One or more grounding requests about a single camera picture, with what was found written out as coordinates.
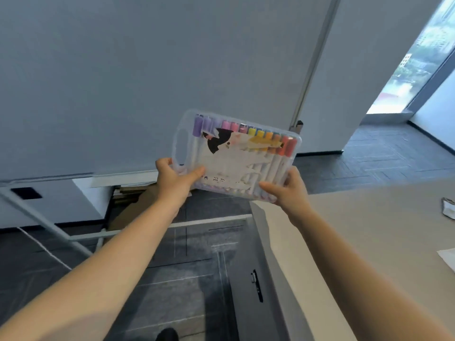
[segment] floor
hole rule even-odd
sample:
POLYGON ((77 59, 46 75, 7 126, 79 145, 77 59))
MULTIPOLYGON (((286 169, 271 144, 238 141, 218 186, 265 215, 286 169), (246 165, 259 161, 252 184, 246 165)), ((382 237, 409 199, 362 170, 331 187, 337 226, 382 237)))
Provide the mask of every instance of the floor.
MULTIPOLYGON (((455 156, 405 125, 361 126, 342 155, 299 157, 294 164, 310 194, 455 177, 455 156)), ((175 221, 249 212, 247 200, 198 190, 175 221)), ((101 227, 67 231, 82 234, 101 227)), ((237 340, 226 268, 242 228, 241 222, 229 221, 168 229, 106 339, 154 340, 172 326, 184 341, 237 340)), ((84 259, 43 230, 31 234, 70 266, 84 259)), ((94 241, 85 244, 95 246, 94 241)), ((67 272, 19 232, 0 234, 0 258, 0 324, 67 272)))

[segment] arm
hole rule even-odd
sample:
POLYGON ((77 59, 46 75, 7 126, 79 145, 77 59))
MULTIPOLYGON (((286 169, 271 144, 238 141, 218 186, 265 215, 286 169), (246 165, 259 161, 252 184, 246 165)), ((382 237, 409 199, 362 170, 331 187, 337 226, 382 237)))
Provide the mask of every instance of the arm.
POLYGON ((156 162, 158 199, 60 281, 0 328, 0 341, 102 340, 133 291, 190 186, 204 173, 178 176, 170 159, 156 162))
POLYGON ((308 201, 299 171, 287 185, 261 182, 302 234, 318 269, 358 340, 454 341, 450 332, 359 257, 308 201))

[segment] cabinet handle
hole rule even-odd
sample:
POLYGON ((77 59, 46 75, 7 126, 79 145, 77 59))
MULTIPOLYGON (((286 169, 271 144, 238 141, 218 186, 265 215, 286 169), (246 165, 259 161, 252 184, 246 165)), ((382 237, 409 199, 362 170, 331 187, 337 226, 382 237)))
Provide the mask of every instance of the cabinet handle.
POLYGON ((256 291, 258 292, 259 301, 264 303, 264 299, 262 297, 261 286, 259 285, 258 275, 256 273, 256 269, 253 270, 251 273, 251 282, 256 285, 256 291))

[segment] hand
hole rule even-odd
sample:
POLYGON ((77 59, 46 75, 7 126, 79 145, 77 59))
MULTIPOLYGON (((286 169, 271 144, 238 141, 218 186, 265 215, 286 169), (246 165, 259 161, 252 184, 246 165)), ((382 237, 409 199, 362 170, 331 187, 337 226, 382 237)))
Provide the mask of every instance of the hand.
POLYGON ((155 162, 158 169, 158 200, 166 200, 175 203, 180 208, 190 192, 191 185, 196 182, 205 172, 203 166, 198 167, 187 175, 178 175, 169 165, 171 158, 161 158, 155 162))
POLYGON ((277 198, 275 204, 285 211, 291 223, 296 227, 301 222, 302 213, 312 210, 305 183, 295 166, 289 170, 284 186, 270 182, 259 182, 259 186, 277 198))

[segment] glass window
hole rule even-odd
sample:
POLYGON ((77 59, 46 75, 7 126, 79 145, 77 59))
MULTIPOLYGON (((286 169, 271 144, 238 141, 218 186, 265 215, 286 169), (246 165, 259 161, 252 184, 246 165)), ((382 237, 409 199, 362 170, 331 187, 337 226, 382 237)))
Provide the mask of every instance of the glass window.
POLYGON ((402 112, 455 46, 455 0, 443 0, 368 114, 402 112))

